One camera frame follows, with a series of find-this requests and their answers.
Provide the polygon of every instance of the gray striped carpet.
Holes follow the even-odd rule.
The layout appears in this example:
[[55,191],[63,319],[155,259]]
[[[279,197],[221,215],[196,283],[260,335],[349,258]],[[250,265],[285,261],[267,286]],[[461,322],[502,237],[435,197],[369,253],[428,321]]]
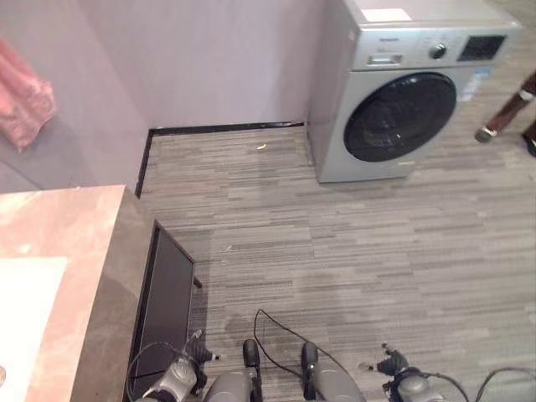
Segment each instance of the gray striped carpet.
[[[472,137],[534,67],[535,32],[407,179],[319,185],[303,127],[154,138],[142,201],[197,261],[191,328],[227,355],[209,382],[240,366],[261,307],[330,351],[371,402],[386,378],[358,363],[385,341],[472,399],[490,370],[536,367],[536,160],[517,135],[534,109],[493,143]],[[297,363],[296,340],[263,329],[268,350]],[[266,401],[302,400],[265,359],[262,373]],[[502,374],[482,401],[534,402],[535,390]]]

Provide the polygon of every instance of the gray robot leg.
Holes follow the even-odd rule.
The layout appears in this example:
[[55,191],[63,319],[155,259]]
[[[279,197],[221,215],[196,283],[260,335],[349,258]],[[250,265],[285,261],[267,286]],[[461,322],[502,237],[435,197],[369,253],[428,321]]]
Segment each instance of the gray robot leg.
[[317,346],[305,343],[301,351],[303,397],[327,402],[366,402],[358,385],[335,363],[318,362]]
[[242,347],[245,368],[220,375],[204,402],[262,402],[259,349],[248,339]]

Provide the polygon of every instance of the label on washing machine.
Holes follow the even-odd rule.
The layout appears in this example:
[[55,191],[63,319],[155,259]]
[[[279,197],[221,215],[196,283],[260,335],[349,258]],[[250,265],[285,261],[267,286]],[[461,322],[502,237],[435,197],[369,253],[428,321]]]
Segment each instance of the label on washing machine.
[[478,92],[482,81],[492,73],[491,68],[476,69],[463,92],[458,95],[458,102],[468,102]]
[[370,23],[387,23],[388,21],[411,21],[403,8],[368,8],[361,10]]

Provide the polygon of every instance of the gray wall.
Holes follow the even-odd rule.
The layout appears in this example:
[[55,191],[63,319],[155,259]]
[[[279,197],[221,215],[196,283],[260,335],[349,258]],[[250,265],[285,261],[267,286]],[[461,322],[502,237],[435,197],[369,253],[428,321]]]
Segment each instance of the gray wall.
[[0,35],[54,87],[0,193],[126,183],[147,128],[303,120],[324,0],[0,2]]
[[80,0],[151,126],[303,120],[323,0]]
[[[19,155],[0,140],[0,177],[17,174],[38,188],[109,183],[134,188],[147,123],[78,3],[0,2],[0,34],[52,82],[58,107],[57,116],[27,152]],[[20,180],[0,183],[6,186],[0,192],[21,189]]]

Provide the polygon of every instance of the black baseboard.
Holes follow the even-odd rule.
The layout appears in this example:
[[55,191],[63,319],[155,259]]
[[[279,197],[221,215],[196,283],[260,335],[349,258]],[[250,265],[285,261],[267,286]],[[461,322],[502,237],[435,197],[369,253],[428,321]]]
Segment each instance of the black baseboard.
[[152,134],[151,130],[147,133],[147,139],[145,140],[145,149],[143,150],[142,165],[140,166],[140,172],[137,175],[136,190],[134,194],[140,198],[142,195],[143,180],[145,180],[145,172],[147,170],[147,162],[149,162],[149,152],[151,151]]
[[270,128],[299,127],[303,125],[303,121],[283,121],[275,123],[224,124],[219,126],[151,128],[147,133],[145,150],[143,151],[142,165],[140,166],[140,173],[138,174],[136,191],[134,192],[134,194],[138,198],[140,198],[140,196],[142,195],[143,181],[145,180],[145,171],[147,170],[147,162],[149,160],[149,152],[151,151],[151,143],[153,137],[180,136],[184,134],[207,134],[210,132],[224,131],[263,130]]

